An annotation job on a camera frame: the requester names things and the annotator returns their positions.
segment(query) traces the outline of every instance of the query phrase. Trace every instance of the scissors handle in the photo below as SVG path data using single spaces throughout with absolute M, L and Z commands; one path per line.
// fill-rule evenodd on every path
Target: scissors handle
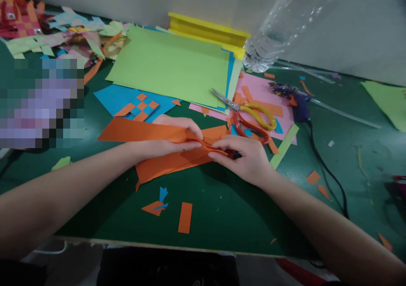
M 257 109 L 261 112 L 263 112 L 269 119 L 269 121 L 271 122 L 271 125 L 266 124 L 264 122 L 264 120 L 252 109 Z M 243 105 L 240 106 L 240 110 L 245 111 L 247 113 L 249 113 L 251 116 L 253 116 L 255 118 L 255 120 L 265 129 L 272 131 L 273 129 L 276 129 L 276 120 L 273 117 L 273 115 L 271 115 L 265 108 L 263 108 L 260 105 L 257 104 L 252 104 L 252 103 L 244 103 Z
M 261 142 L 262 145 L 268 144 L 269 136 L 268 136 L 267 132 L 265 132 L 262 128 L 257 127 L 255 125 L 251 124 L 250 122 L 248 122 L 247 120 L 245 120 L 243 117 L 241 117 L 240 113 L 235 112 L 234 113 L 234 123 L 236 125 L 238 135 L 247 137 L 247 135 L 245 135 L 245 133 L 244 133 L 244 130 L 240 126 L 240 122 L 242 124 L 244 124 L 246 127 L 248 127 L 249 129 L 252 129 L 254 132 L 258 132 L 262 135 L 262 137 L 263 137 L 263 141 Z

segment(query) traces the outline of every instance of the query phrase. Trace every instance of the scissors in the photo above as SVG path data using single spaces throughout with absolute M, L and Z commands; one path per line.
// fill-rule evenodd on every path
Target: scissors
M 223 96 L 220 92 L 217 90 L 213 89 L 212 90 L 213 94 L 219 98 L 221 101 L 223 101 L 233 112 L 233 121 L 236 125 L 237 133 L 240 136 L 247 137 L 245 135 L 244 130 L 241 128 L 240 123 L 244 124 L 246 127 L 249 129 L 252 129 L 254 132 L 258 132 L 263 136 L 263 141 L 261 142 L 262 145 L 266 145 L 269 142 L 269 136 L 266 131 L 264 131 L 260 127 L 256 127 L 255 125 L 251 124 L 250 122 L 246 121 L 244 118 L 241 117 L 240 111 L 244 111 L 249 113 L 251 116 L 255 118 L 255 120 L 266 130 L 272 131 L 273 129 L 276 128 L 276 121 L 273 115 L 267 111 L 265 108 L 263 108 L 260 105 L 253 104 L 253 103 L 247 103 L 245 102 L 243 105 L 239 105 L 237 103 L 234 103 L 233 101 L 230 101 L 227 99 L 225 96 Z M 253 109 L 257 109 L 261 112 L 263 112 L 270 120 L 271 125 L 267 124 L 264 122 L 264 120 L 255 112 Z

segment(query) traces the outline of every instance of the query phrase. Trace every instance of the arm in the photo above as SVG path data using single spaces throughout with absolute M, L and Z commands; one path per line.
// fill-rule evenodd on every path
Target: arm
M 242 155 L 232 160 L 218 153 L 209 154 L 214 161 L 268 194 L 342 281 L 351 285 L 405 283 L 405 264 L 351 221 L 278 174 L 259 142 L 226 136 L 213 147 L 236 150 Z
M 187 118 L 159 116 L 154 123 L 188 127 Z M 0 259 L 20 259 L 56 232 L 83 206 L 140 161 L 200 147 L 198 142 L 128 142 L 35 178 L 0 195 Z

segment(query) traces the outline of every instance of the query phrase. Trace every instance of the scissors blade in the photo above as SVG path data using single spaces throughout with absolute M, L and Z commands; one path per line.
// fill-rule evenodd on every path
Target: scissors blade
M 220 92 L 218 92 L 214 88 L 212 89 L 211 92 L 221 101 L 223 101 L 231 110 L 234 110 L 234 111 L 240 110 L 240 105 L 238 105 L 237 103 L 234 103 L 233 101 L 230 101 L 229 99 L 227 99 L 225 96 L 223 96 Z

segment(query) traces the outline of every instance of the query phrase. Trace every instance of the white wall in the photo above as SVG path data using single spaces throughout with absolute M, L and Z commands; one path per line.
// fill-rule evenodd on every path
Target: white wall
M 169 11 L 255 33 L 275 0 L 45 0 L 125 22 L 168 26 Z M 405 0 L 334 0 L 281 58 L 406 86 Z

